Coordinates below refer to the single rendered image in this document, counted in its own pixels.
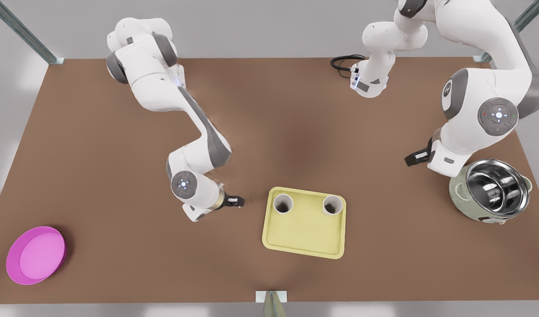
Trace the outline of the white IKEA cup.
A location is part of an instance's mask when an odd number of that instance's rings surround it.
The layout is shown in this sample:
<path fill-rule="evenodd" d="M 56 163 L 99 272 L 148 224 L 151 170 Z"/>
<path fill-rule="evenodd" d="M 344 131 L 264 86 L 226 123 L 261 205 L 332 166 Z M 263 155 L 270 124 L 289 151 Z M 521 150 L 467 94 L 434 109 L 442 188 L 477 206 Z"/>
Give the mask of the white IKEA cup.
<path fill-rule="evenodd" d="M 292 197 L 290 197 L 286 193 L 281 193 L 273 199 L 272 206 L 278 214 L 283 215 L 289 213 L 292 210 L 293 204 L 294 203 Z"/>
<path fill-rule="evenodd" d="M 322 202 L 322 212 L 327 216 L 339 215 L 343 208 L 342 198 L 336 195 L 328 195 Z"/>

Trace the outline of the yellow rectangular tray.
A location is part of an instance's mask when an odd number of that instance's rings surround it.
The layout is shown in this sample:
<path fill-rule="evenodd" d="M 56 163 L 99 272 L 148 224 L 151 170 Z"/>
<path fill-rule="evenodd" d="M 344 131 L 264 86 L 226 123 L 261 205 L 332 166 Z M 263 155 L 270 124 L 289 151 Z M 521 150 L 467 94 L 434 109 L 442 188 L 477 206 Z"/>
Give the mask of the yellow rectangular tray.
<path fill-rule="evenodd" d="M 278 214 L 273 199 L 286 193 L 293 200 L 292 210 Z M 347 203 L 339 215 L 327 216 L 322 202 L 330 193 L 274 187 L 268 194 L 262 230 L 262 243 L 271 250 L 288 251 L 328 259 L 340 259 L 345 249 Z"/>

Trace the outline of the steel pot with green shell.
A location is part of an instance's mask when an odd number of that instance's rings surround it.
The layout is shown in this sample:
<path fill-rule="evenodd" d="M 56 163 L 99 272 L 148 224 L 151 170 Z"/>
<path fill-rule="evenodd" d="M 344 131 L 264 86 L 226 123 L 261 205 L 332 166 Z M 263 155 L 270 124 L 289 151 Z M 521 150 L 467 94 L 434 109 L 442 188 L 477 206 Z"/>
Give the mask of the steel pot with green shell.
<path fill-rule="evenodd" d="M 525 211 L 532 188 L 526 176 L 495 159 L 464 166 L 449 182 L 450 198 L 461 214 L 500 225 Z"/>

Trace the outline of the pink round bowl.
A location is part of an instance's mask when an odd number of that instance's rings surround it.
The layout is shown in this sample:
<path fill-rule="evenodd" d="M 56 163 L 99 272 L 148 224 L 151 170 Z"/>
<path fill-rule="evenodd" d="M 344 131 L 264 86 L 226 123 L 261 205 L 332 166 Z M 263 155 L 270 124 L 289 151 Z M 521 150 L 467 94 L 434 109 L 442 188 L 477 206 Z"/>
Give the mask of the pink round bowl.
<path fill-rule="evenodd" d="M 67 255 L 67 244 L 55 228 L 40 226 L 20 235 L 10 247 L 6 271 L 20 285 L 33 285 L 54 274 Z"/>

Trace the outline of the silver frame post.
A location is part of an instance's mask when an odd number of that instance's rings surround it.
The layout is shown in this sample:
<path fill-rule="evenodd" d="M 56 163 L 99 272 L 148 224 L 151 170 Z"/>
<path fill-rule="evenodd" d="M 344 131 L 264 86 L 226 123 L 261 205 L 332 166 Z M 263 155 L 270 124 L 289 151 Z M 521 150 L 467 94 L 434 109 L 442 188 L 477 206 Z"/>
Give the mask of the silver frame post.
<path fill-rule="evenodd" d="M 537 16 L 539 16 L 539 0 L 533 0 L 512 24 L 517 34 L 522 32 Z M 481 55 L 473 56 L 473 61 L 475 63 L 489 63 L 492 61 L 492 57 L 487 52 L 483 52 Z"/>
<path fill-rule="evenodd" d="M 48 65 L 62 65 L 64 58 L 56 57 L 24 24 L 19 18 L 0 0 L 0 19 L 5 22 L 34 52 L 38 54 Z"/>
<path fill-rule="evenodd" d="M 287 301 L 287 291 L 255 292 L 255 302 L 263 303 L 262 317 L 286 317 L 282 304 Z"/>

